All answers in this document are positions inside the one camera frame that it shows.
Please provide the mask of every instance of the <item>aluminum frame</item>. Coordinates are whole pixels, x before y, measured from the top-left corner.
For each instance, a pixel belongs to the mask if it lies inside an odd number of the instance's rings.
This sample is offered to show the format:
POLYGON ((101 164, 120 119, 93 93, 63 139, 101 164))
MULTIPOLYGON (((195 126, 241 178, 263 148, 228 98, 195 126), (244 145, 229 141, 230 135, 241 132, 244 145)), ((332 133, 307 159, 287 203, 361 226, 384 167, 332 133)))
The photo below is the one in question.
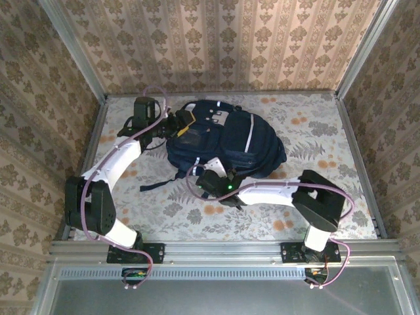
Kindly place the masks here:
MULTIPOLYGON (((159 268, 270 267, 279 269, 322 265, 283 264, 280 253, 282 242, 291 241, 168 241, 165 242, 165 260, 159 268)), ((350 240, 346 243, 352 249, 347 268, 387 266, 403 314, 420 314, 415 291, 404 268, 404 256, 396 240, 350 240)), ((106 266, 115 266, 106 263, 107 252, 108 246, 99 242, 53 242, 48 267, 39 286, 32 314, 50 314, 62 268, 80 266, 100 270, 106 266)), ((345 248, 340 246, 340 252, 344 261, 345 248)), ((143 264, 116 266, 136 267, 143 264)))
POLYGON ((357 144, 356 136, 354 135, 353 127, 347 113, 347 109, 343 99, 335 97, 335 102, 339 110, 341 122, 343 123, 344 132, 346 133, 348 146, 353 156, 354 164, 362 185, 362 190, 365 195, 367 208, 371 211, 378 225, 378 230, 382 238, 388 238, 385 225, 379 212, 378 204, 376 203, 375 195, 373 194, 372 186, 369 181, 368 172, 363 163, 362 155, 360 153, 359 145, 357 144))
MULTIPOLYGON (((140 93, 137 94, 109 94, 109 98, 113 97, 137 97, 140 93)), ((312 94, 331 94, 334 95, 334 90, 284 90, 284 91, 274 91, 274 90, 263 90, 263 91, 219 91, 219 92, 193 92, 193 93, 184 93, 184 92, 175 92, 170 93, 169 96, 196 96, 196 97, 206 97, 206 96, 220 96, 223 95, 312 95, 312 94)), ((148 93, 148 96, 162 96, 161 93, 148 93)))
MULTIPOLYGON (((80 174, 83 174, 85 171, 90 169, 93 166, 93 163, 95 162, 95 156, 99 145, 100 134, 106 121, 106 113, 108 112, 109 106, 110 105, 106 102, 103 106, 99 107, 98 115, 96 117, 96 121, 92 130, 92 137, 87 147, 85 159, 83 160, 83 165, 81 167, 80 174)), ((66 241, 70 237, 71 232, 72 228, 71 226, 68 226, 66 224, 66 219, 63 215, 60 227, 58 228, 54 240, 66 241)))
POLYGON ((66 17, 60 8, 60 4, 58 1, 54 0, 40 0, 39 3, 50 18, 51 23, 58 32, 62 42, 66 45, 74 62, 77 64, 77 67, 83 74, 87 84, 91 88, 96 99, 99 101, 99 104, 101 106, 105 105, 105 90, 98 80, 95 71, 92 69, 88 58, 83 52, 82 46, 72 30, 72 27, 68 24, 66 17))
POLYGON ((337 95, 340 99, 347 94, 399 2, 400 0, 382 0, 379 4, 373 20, 365 32, 365 36, 363 36, 362 41, 358 45, 337 87, 337 95))

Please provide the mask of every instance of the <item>pink cable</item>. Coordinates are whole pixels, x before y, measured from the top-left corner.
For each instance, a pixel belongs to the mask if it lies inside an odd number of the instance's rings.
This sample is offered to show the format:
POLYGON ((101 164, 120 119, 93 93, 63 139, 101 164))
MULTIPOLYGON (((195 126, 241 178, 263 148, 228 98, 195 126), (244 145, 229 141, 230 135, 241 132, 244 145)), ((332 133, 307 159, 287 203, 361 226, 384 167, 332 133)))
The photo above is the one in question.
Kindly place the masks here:
POLYGON ((158 123, 160 123, 160 121, 165 117, 164 113, 166 113, 169 109, 168 106, 168 96, 167 93, 164 89, 162 89, 161 87, 157 87, 155 85, 149 85, 148 87, 146 87, 143 90, 143 96, 146 96, 146 93, 149 89, 151 88, 155 88, 155 89, 159 89, 162 93, 163 93, 163 103, 164 103, 164 107, 163 110, 161 111, 162 114, 160 115, 160 117, 154 122, 152 123, 150 126, 148 126, 147 128, 144 128, 143 130, 137 132, 136 134, 134 134, 133 136, 130 136, 129 138, 125 139, 124 141, 122 141, 120 144, 118 144, 117 146, 115 146, 110 153, 108 153, 108 155, 103 159, 103 161, 98 165, 98 167, 96 168, 96 171, 92 173, 92 175, 86 180, 86 183, 83 187, 83 191, 81 193, 81 201, 80 201, 80 217, 81 217, 81 225, 83 228, 83 231, 86 235, 86 237, 88 238, 88 240, 91 241, 102 241, 104 243, 107 243, 111 246, 114 246, 122 251, 127 251, 129 253, 138 253, 141 255, 144 255, 147 259, 148 259, 148 263, 149 263, 149 268, 148 268, 148 273, 146 275, 146 277, 144 277, 144 279, 140 282, 140 284, 138 286, 140 286, 141 284, 144 283, 145 280, 147 280, 150 277, 150 274, 152 273, 152 268, 153 268, 153 259, 151 258, 151 256, 149 254, 147 254, 145 251, 139 251, 138 249, 131 249, 125 246, 121 246, 119 244, 114 243, 113 241, 101 238, 100 236, 97 236, 96 238, 93 238, 91 236, 91 234, 89 233, 89 230, 87 229, 87 223, 86 223, 86 212, 85 212, 85 200, 86 200, 86 195, 87 195, 87 189, 89 187, 89 185, 91 184, 92 180, 94 179, 94 177, 99 174, 100 170, 103 168, 103 166, 106 164, 106 162, 122 147, 124 146, 126 143, 128 143, 129 141, 133 140, 134 138, 140 136, 141 134, 145 133, 146 131, 149 131, 150 129, 154 128, 158 123))
POLYGON ((346 259, 344 260, 344 263, 343 263, 343 265, 341 266, 341 268, 340 268, 340 270, 338 271, 338 273, 331 279, 331 280, 329 280, 329 281, 327 281, 327 282, 325 282, 325 283, 323 283, 322 284, 322 286, 323 287, 325 287, 325 286, 327 286, 327 285, 330 285, 330 284, 332 284, 335 280, 337 280, 338 279, 338 277, 343 273, 343 271, 344 271, 344 268, 346 268, 346 266, 347 266, 347 264, 348 264, 348 260, 350 259, 350 253, 351 253, 351 250, 350 250, 350 246, 348 246, 346 243, 344 243, 344 242, 342 242, 342 241, 337 241, 336 239, 334 239, 334 238, 329 238, 329 240, 331 241, 331 242, 333 242, 333 243, 336 243, 336 244, 338 244, 338 245, 342 245, 342 246, 344 246, 344 247, 346 247, 346 250, 347 250, 347 256, 346 256, 346 259))
MULTIPOLYGON (((242 190, 244 190, 246 188, 254 187, 254 186, 259 186, 259 185, 281 186, 281 187, 286 187, 286 186, 300 186, 300 187, 318 188, 318 189, 329 190, 331 192, 335 192, 335 193, 340 194, 343 197, 345 197, 350 202, 350 210, 348 210, 344 215, 342 215, 341 216, 341 219, 344 218, 344 217, 347 217, 353 211, 353 209, 355 207, 354 200, 350 197, 350 195, 346 194, 344 191, 342 191, 340 189, 337 189, 335 187, 330 187, 330 186, 321 185, 321 184, 309 184, 309 183, 305 183, 305 182, 255 182, 255 183, 251 183, 251 184, 247 184, 245 186, 242 186, 242 187, 234 190, 233 192, 230 192, 230 193, 228 193, 228 194, 226 194, 226 195, 224 195, 222 197, 217 197, 217 198, 212 198, 212 199, 206 199, 206 198, 201 197, 200 195, 197 195, 192 190, 190 181, 188 180, 189 177, 191 176, 190 174, 191 174, 192 169, 195 168, 195 167, 203 167, 205 169, 205 165, 203 165, 203 164, 195 164, 195 165, 191 166, 189 168, 189 170, 187 170, 187 172, 186 172, 185 181, 186 181, 186 186, 187 186, 188 190, 190 191, 190 193, 194 197, 196 197, 196 198, 198 198, 200 200, 204 200, 204 201, 220 201, 220 200, 226 199, 227 197, 233 196, 233 195, 237 194, 238 192, 241 192, 242 190)), ((334 243, 336 243, 336 244, 339 244, 339 245, 342 245, 342 246, 346 247, 346 249, 347 249, 347 256, 346 256, 346 259, 345 259, 343 265, 341 266, 340 270, 338 271, 338 273, 330 281, 327 281, 326 283, 323 283, 322 286, 326 286, 326 285, 332 284, 341 275, 341 273, 343 272, 343 270, 345 269, 345 267, 346 267, 346 265, 348 263, 348 260, 350 259, 350 253, 351 253, 350 247, 346 243, 343 243, 341 241, 337 241, 337 240, 335 240, 333 238, 330 238, 329 240, 332 241, 332 242, 334 242, 334 243)))

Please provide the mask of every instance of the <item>glass panel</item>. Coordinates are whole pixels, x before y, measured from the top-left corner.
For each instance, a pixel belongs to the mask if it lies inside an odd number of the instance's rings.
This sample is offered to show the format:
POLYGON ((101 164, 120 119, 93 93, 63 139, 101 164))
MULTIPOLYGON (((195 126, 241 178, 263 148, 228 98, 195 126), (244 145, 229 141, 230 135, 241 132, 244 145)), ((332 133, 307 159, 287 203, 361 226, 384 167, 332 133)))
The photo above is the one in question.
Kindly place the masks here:
POLYGON ((387 267, 347 268, 332 285, 302 281, 63 281, 51 314, 402 314, 387 267))

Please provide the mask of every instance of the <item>patterned wall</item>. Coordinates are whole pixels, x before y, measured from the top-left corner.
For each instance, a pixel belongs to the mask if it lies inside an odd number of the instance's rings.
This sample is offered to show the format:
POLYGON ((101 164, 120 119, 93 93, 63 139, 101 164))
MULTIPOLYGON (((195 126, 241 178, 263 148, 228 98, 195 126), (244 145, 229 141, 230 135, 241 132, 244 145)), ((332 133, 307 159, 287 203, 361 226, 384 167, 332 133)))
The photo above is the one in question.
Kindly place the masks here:
POLYGON ((345 96, 373 191, 420 293, 420 1, 401 0, 345 96))
POLYGON ((36 1, 0 2, 0 314, 27 314, 98 104, 36 1))
POLYGON ((107 93, 335 89, 380 0, 60 0, 107 93))

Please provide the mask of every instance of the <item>backpack pocket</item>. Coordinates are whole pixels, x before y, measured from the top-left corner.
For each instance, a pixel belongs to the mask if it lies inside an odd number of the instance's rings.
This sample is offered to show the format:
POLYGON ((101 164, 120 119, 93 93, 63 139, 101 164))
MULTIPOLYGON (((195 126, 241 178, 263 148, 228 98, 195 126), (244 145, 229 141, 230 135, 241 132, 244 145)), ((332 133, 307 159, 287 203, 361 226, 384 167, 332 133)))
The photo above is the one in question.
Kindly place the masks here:
POLYGON ((255 114, 232 112, 226 119, 220 139, 226 159, 234 167, 252 169, 265 155, 266 124, 255 114))
POLYGON ((219 138, 220 132, 217 128, 197 125, 190 127, 182 136, 172 139, 172 144, 177 154, 191 156, 192 152, 214 152, 219 138))

